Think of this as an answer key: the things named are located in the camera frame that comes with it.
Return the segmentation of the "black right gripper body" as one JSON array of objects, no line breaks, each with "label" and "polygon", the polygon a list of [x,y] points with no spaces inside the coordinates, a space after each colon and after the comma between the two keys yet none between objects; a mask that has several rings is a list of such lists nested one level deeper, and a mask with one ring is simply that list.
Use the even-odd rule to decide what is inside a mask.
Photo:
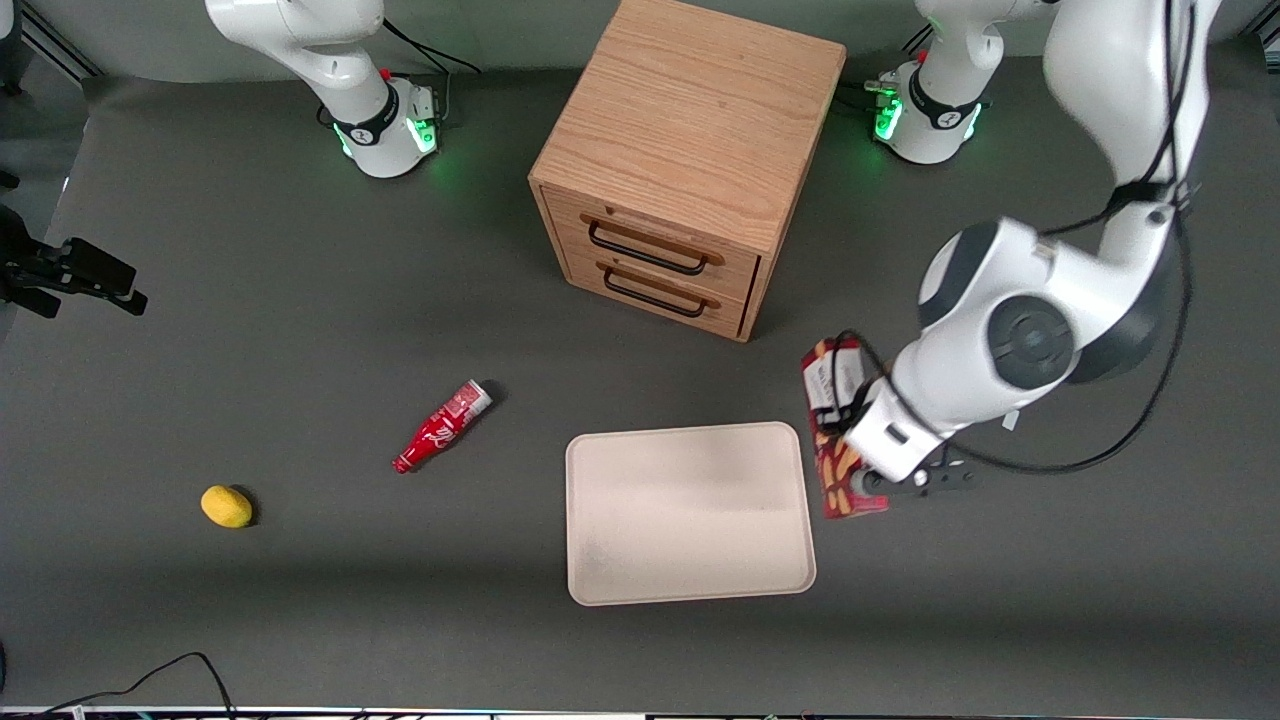
[{"label": "black right gripper body", "polygon": [[31,236],[26,222],[1,205],[1,287],[4,293],[65,293],[63,259],[67,243],[50,245]]}]

